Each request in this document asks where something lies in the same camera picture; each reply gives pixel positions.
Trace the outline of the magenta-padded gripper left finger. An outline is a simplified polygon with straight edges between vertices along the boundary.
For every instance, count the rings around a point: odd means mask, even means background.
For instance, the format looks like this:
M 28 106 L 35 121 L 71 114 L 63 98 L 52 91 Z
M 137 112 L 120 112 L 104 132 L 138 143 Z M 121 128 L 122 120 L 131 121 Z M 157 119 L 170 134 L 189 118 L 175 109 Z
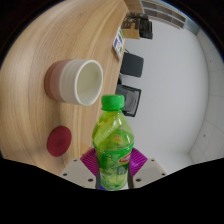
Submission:
M 100 174 L 95 149 L 91 148 L 80 159 L 73 158 L 60 176 L 80 187 L 99 189 Z

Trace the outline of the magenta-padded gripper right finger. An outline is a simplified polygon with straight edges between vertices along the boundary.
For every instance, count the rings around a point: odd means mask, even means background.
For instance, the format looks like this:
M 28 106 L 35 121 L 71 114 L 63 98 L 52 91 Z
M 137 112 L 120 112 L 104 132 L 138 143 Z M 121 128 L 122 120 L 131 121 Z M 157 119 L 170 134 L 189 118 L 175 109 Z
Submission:
M 144 187 L 167 175 L 167 172 L 154 158 L 147 158 L 139 150 L 133 148 L 129 161 L 128 188 Z

